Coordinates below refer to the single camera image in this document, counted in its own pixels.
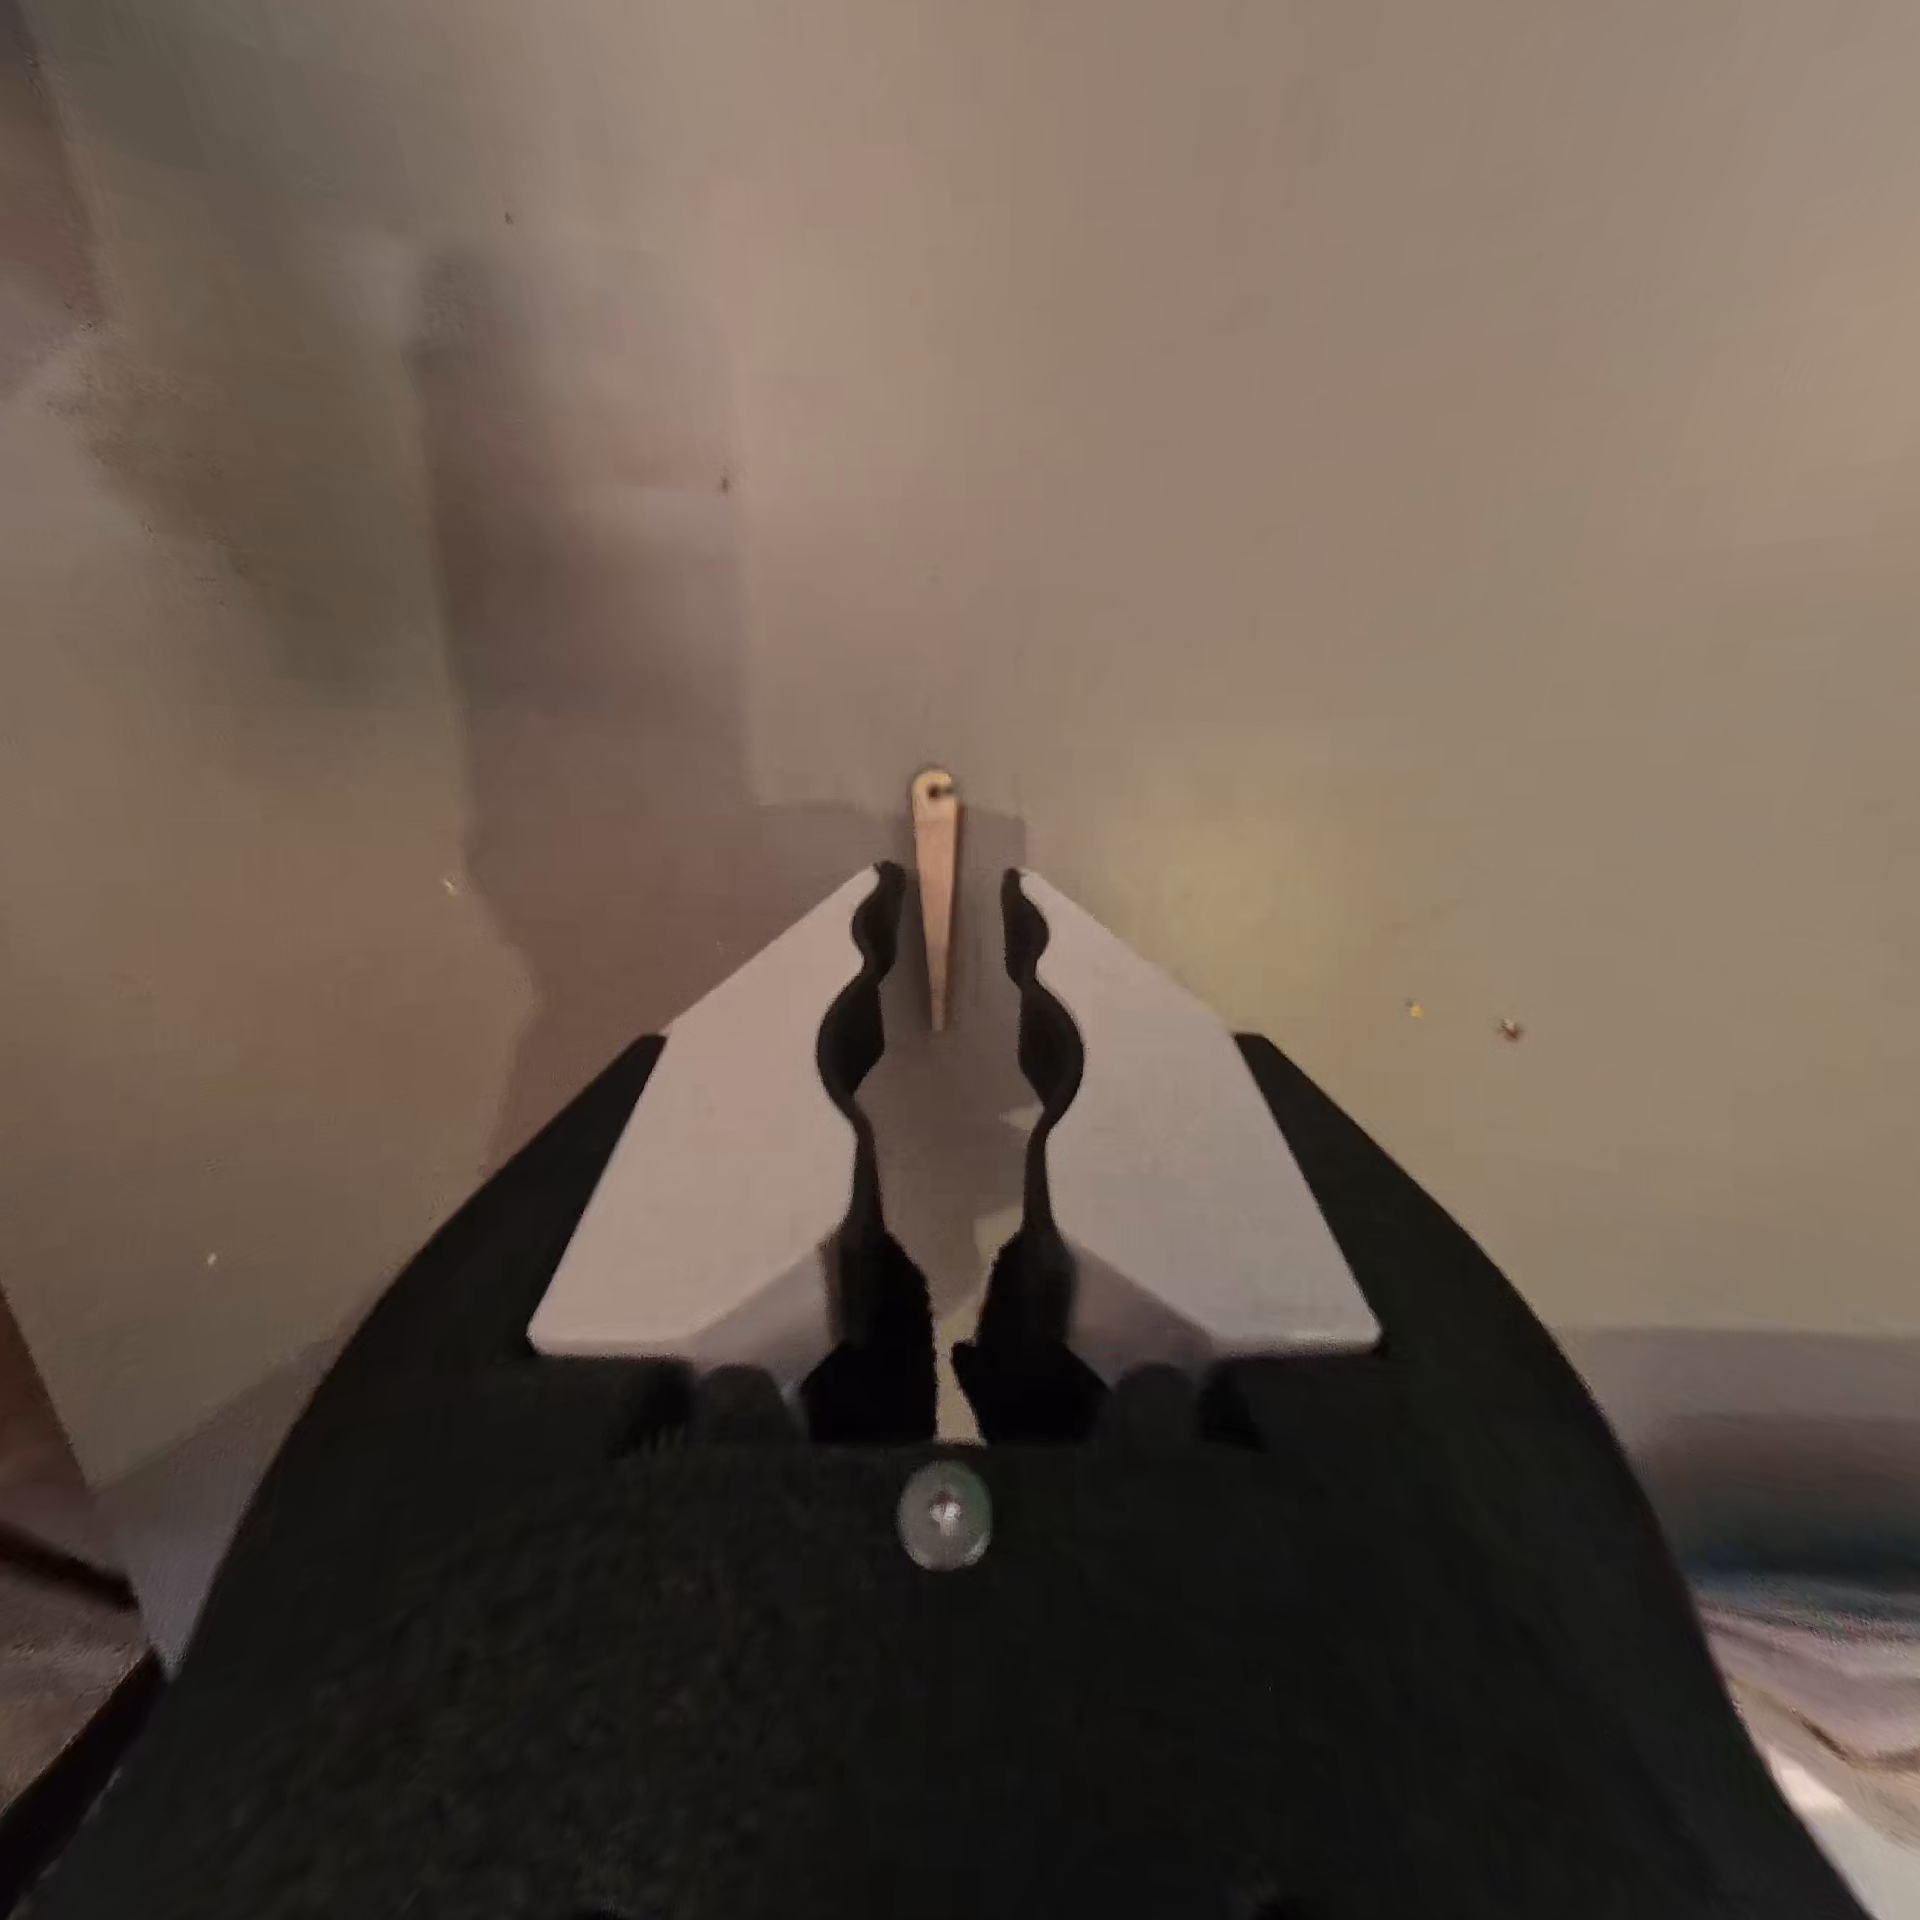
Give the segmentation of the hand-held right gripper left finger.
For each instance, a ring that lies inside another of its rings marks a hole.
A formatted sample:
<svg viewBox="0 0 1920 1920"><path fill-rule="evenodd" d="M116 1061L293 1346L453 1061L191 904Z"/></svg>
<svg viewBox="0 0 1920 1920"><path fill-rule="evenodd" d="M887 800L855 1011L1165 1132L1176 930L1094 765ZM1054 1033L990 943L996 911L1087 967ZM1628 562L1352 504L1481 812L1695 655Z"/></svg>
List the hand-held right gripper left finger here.
<svg viewBox="0 0 1920 1920"><path fill-rule="evenodd" d="M830 1358L930 1335L860 1094L906 868L845 880L659 1035L528 1319L545 1358Z"/></svg>

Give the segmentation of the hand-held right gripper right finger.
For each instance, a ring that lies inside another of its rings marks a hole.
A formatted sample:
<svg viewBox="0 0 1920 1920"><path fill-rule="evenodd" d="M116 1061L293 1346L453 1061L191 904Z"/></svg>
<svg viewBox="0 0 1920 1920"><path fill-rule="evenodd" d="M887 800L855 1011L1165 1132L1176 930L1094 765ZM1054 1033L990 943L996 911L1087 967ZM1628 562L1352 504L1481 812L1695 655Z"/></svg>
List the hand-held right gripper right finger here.
<svg viewBox="0 0 1920 1920"><path fill-rule="evenodd" d="M1371 1353L1379 1315L1234 1033L1042 876L1008 868L999 904L1038 1120L976 1346Z"/></svg>

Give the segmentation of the tapered wooden model stick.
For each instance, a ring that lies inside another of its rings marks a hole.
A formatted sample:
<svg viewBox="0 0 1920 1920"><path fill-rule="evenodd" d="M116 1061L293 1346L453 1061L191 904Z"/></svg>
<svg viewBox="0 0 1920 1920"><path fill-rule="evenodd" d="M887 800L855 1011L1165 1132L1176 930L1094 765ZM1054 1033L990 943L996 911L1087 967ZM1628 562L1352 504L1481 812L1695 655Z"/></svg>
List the tapered wooden model stick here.
<svg viewBox="0 0 1920 1920"><path fill-rule="evenodd" d="M953 993L958 857L962 850L962 802L946 769L923 769L907 787L930 1033L946 1028Z"/></svg>

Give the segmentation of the grey patterned cloth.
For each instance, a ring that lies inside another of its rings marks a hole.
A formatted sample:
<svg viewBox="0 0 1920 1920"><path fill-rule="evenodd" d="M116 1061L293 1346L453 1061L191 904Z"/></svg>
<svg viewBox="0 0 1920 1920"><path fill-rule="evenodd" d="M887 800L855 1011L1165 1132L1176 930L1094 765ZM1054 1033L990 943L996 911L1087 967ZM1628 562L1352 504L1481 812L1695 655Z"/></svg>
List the grey patterned cloth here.
<svg viewBox="0 0 1920 1920"><path fill-rule="evenodd" d="M1564 1331L1789 1809L1917 1917L1917 1340Z"/></svg>

